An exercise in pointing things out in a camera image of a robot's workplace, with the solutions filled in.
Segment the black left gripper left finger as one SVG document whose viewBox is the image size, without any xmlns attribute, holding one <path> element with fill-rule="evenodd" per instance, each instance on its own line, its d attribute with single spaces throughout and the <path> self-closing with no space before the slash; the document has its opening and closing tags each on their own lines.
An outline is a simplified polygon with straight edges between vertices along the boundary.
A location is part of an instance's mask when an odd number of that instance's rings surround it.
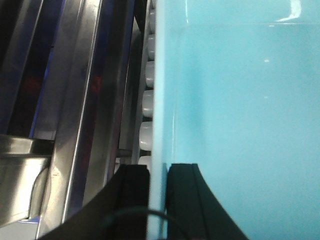
<svg viewBox="0 0 320 240">
<path fill-rule="evenodd" d="M 104 220 L 129 208 L 146 208 L 150 173 L 146 165 L 121 165 L 106 186 L 65 223 L 42 236 L 43 240 L 144 240 L 147 217 L 125 214 L 110 226 Z"/>
</svg>

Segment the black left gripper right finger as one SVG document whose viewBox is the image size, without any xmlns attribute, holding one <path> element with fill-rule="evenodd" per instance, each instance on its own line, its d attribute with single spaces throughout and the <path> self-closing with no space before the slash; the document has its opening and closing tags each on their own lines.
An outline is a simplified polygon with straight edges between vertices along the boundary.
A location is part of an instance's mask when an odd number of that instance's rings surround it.
<svg viewBox="0 0 320 240">
<path fill-rule="evenodd" d="M 192 240 L 248 238 L 214 196 L 197 164 L 171 165 L 165 207 Z"/>
</svg>

